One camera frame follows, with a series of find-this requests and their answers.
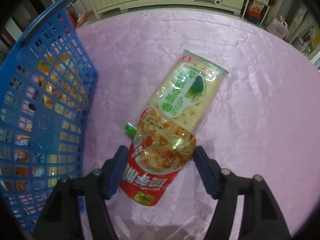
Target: bed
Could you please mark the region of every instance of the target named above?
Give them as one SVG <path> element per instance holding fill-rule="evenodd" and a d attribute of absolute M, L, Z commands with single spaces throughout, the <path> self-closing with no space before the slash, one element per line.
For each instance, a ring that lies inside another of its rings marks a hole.
<path fill-rule="evenodd" d="M 78 35 L 100 75 L 84 174 L 119 145 L 130 145 L 123 127 L 187 49 L 230 72 L 195 133 L 198 145 L 239 176 L 261 174 L 290 233 L 297 232 L 320 196 L 320 77 L 305 56 L 256 26 L 201 11 L 127 13 L 82 27 Z M 233 240 L 241 223 L 238 200 Z M 189 162 L 155 206 L 140 205 L 120 189 L 107 206 L 121 240 L 201 240 L 216 203 Z M 85 213 L 82 221 L 90 239 Z"/>

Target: gray basket handle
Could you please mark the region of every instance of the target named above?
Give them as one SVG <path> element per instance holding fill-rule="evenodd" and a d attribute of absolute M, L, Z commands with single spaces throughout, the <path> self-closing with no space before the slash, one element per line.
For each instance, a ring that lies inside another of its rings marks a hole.
<path fill-rule="evenodd" d="M 38 31 L 39 27 L 41 27 L 57 10 L 60 8 L 65 8 L 69 3 L 75 3 L 76 1 L 77 0 L 58 0 L 48 7 L 22 34 L 22 37 L 20 38 L 20 45 L 26 45 L 33 35 Z"/>

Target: orange snack package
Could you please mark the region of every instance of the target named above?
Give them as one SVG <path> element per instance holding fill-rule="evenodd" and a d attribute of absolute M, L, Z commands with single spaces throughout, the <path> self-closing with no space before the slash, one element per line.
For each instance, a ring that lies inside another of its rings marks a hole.
<path fill-rule="evenodd" d="M 121 189 L 145 206 L 155 205 L 187 163 L 196 138 L 156 113 L 146 113 L 129 148 Z"/>

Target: blue plastic basket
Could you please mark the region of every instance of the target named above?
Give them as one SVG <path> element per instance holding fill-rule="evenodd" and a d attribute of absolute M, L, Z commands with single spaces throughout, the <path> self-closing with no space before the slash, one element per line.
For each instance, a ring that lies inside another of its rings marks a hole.
<path fill-rule="evenodd" d="M 98 74 L 66 12 L 71 1 L 47 8 L 0 67 L 0 188 L 29 232 L 61 175 L 81 175 Z"/>

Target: quilted fabric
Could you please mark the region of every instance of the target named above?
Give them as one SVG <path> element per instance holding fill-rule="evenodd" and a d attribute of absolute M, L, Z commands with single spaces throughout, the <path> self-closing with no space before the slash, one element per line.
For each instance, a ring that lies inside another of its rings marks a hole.
<path fill-rule="evenodd" d="M 230 71 L 196 133 L 198 145 L 239 176 L 261 174 L 290 232 L 300 228 L 320 195 L 320 78 L 306 57 L 253 25 L 186 10 L 124 14 L 78 34 L 100 75 L 85 139 L 85 174 L 119 145 L 130 145 L 124 125 L 188 49 Z M 154 207 L 122 190 L 107 206 L 121 240 L 201 240 L 216 203 L 189 162 Z M 242 207 L 239 197 L 230 239 L 237 239 Z"/>

